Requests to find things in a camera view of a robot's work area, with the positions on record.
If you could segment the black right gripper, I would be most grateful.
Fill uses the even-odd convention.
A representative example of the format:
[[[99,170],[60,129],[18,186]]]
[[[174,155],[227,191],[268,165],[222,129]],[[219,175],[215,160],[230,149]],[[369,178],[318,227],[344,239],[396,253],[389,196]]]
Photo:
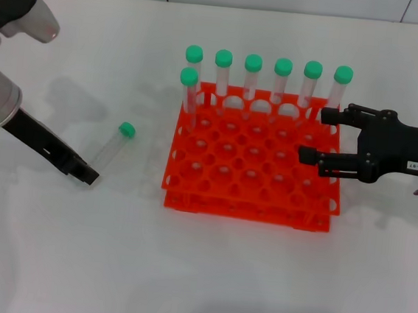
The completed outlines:
[[[301,145],[301,164],[317,166],[319,175],[364,183],[374,183],[388,173],[418,177],[418,127],[403,124],[395,111],[348,104],[343,110],[324,107],[320,117],[323,124],[361,128],[358,154],[322,152]]]

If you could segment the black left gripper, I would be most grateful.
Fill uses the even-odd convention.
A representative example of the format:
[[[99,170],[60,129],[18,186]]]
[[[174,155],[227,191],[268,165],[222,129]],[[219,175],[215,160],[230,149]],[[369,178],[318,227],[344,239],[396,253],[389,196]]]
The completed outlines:
[[[99,172],[78,157],[70,146],[22,109],[17,110],[3,129],[47,159],[63,174],[89,186],[99,177]]]

